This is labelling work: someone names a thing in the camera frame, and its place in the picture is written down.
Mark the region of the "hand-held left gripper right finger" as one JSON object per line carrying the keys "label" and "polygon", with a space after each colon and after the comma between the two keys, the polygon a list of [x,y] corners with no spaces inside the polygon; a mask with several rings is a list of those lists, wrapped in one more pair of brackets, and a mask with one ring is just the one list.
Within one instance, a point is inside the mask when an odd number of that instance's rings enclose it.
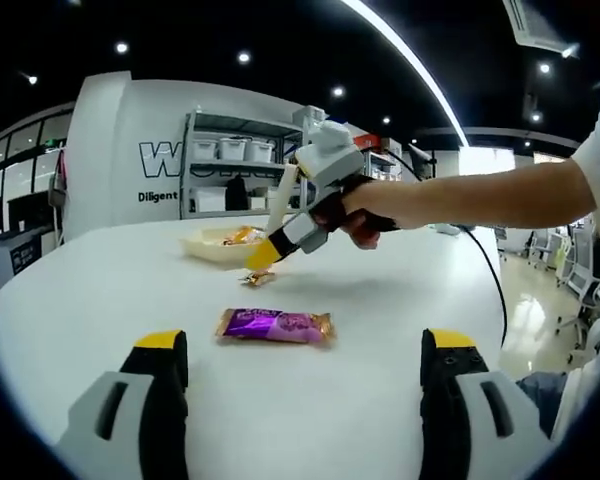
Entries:
{"label": "hand-held left gripper right finger", "polygon": [[525,479],[551,450],[536,405],[464,334],[423,331],[420,386],[421,479]]}

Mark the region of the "person's right hand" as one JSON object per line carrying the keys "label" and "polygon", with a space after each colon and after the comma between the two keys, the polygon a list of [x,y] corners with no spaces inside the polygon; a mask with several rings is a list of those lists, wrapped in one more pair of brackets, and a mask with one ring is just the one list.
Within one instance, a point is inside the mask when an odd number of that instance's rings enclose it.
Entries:
{"label": "person's right hand", "polygon": [[311,217],[328,233],[341,229],[357,247],[363,250],[375,249],[382,233],[399,229],[396,222],[365,208],[347,205],[364,187],[375,184],[378,184],[377,180],[364,175],[348,181],[340,193],[333,193],[317,203],[311,209]]}

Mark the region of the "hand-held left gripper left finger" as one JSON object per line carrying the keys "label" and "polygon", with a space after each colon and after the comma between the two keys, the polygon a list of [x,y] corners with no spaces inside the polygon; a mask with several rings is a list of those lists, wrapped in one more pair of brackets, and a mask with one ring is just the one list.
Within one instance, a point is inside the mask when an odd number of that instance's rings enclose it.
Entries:
{"label": "hand-held left gripper left finger", "polygon": [[145,336],[71,406],[58,455],[79,479],[187,479],[188,382],[186,333]]}

